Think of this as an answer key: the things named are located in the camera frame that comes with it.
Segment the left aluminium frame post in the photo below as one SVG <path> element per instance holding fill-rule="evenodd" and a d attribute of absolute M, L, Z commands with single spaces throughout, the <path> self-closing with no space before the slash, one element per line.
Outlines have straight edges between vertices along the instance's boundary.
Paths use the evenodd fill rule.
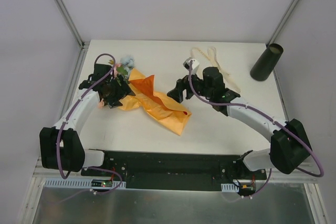
<path fill-rule="evenodd" d="M 71 18 L 70 13 L 67 10 L 67 7 L 65 6 L 65 3 L 63 0 L 54 0 L 57 8 L 61 14 L 61 16 L 63 17 L 64 21 L 66 22 L 71 34 L 73 35 L 76 43 L 78 44 L 78 46 L 80 47 L 80 49 L 84 48 L 85 46 L 85 42 L 83 41 L 73 19 Z"/>

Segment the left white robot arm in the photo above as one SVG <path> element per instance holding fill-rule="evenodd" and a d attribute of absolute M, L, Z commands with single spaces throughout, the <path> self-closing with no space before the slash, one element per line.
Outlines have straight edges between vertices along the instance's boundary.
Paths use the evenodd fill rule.
<path fill-rule="evenodd" d="M 99 103 L 109 108 L 122 106 L 121 100 L 133 95 L 129 82 L 121 74 L 114 74 L 111 65 L 94 64 L 93 73 L 78 88 L 72 105 L 52 127 L 44 127 L 39 134 L 43 168 L 79 172 L 91 167 L 99 176 L 110 173 L 111 164 L 104 152 L 85 149 L 80 132 Z"/>

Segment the dark cylindrical vase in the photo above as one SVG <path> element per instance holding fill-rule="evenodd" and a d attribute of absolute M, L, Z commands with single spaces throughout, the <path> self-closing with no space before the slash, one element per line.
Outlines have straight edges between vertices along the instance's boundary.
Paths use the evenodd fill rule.
<path fill-rule="evenodd" d="M 282 54 L 282 46 L 276 43 L 269 44 L 250 70 L 250 76 L 256 81 L 267 80 Z"/>

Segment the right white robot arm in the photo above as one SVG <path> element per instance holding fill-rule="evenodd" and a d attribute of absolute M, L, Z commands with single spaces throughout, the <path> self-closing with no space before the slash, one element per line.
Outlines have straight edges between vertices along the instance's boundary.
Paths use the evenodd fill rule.
<path fill-rule="evenodd" d="M 192 96 L 204 98 L 214 110 L 241 121 L 269 141 L 270 147 L 262 151 L 248 151 L 239 158 L 236 173 L 242 179 L 250 178 L 256 170 L 276 168 L 290 174 L 311 155 L 311 146 L 302 123 L 296 119 L 275 119 L 253 109 L 238 93 L 227 88 L 216 67 L 176 81 L 167 96 L 178 103 Z"/>

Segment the orange paper flower wrapping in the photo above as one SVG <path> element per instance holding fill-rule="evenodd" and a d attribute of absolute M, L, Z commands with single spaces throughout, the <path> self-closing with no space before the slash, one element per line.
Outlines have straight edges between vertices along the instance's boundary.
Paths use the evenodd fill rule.
<path fill-rule="evenodd" d="M 135 95 L 123 98 L 119 109 L 131 111 L 142 107 L 152 119 L 175 134 L 182 135 L 192 113 L 165 93 L 155 91 L 154 77 L 146 77 L 136 68 L 131 70 L 130 88 Z"/>

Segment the artificial flower bunch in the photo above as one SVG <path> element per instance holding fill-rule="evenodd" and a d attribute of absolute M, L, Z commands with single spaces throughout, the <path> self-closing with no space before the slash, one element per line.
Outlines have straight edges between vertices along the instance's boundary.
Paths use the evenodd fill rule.
<path fill-rule="evenodd" d="M 114 60 L 110 60 L 109 64 L 114 66 L 113 71 L 112 71 L 112 77 L 108 77 L 107 80 L 104 81 L 104 83 L 103 82 L 101 83 L 101 93 L 100 93 L 101 100 L 98 103 L 99 108 L 104 107 L 103 101 L 102 101 L 103 85 L 108 84 L 116 76 L 124 76 L 124 78 L 127 79 L 129 82 L 131 70 L 134 68 L 134 58 L 132 56 L 126 56 L 126 57 L 122 57 L 119 63 L 116 63 Z"/>

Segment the cream printed ribbon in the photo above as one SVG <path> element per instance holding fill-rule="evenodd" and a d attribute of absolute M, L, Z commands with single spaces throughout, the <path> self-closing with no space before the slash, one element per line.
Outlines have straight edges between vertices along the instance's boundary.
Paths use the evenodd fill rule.
<path fill-rule="evenodd" d="M 211 63 L 213 67 L 217 67 L 220 73 L 223 75 L 224 80 L 229 85 L 231 89 L 233 89 L 238 94 L 241 93 L 240 87 L 236 84 L 234 79 L 232 78 L 232 75 L 227 72 L 225 69 L 223 69 L 217 59 L 217 50 L 215 47 L 208 47 L 207 53 L 205 53 L 203 50 L 201 50 L 198 47 L 192 47 L 190 49 L 190 55 L 192 58 L 196 59 L 196 54 L 202 55 L 208 62 Z"/>

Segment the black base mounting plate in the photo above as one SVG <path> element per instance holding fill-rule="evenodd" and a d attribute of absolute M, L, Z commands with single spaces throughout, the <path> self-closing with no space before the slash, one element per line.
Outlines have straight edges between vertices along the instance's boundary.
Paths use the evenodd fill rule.
<path fill-rule="evenodd" d="M 99 170 L 83 169 L 82 176 L 121 175 L 127 189 L 220 191 L 222 184 L 265 180 L 265 170 L 243 166 L 238 155 L 205 155 L 106 151 Z"/>

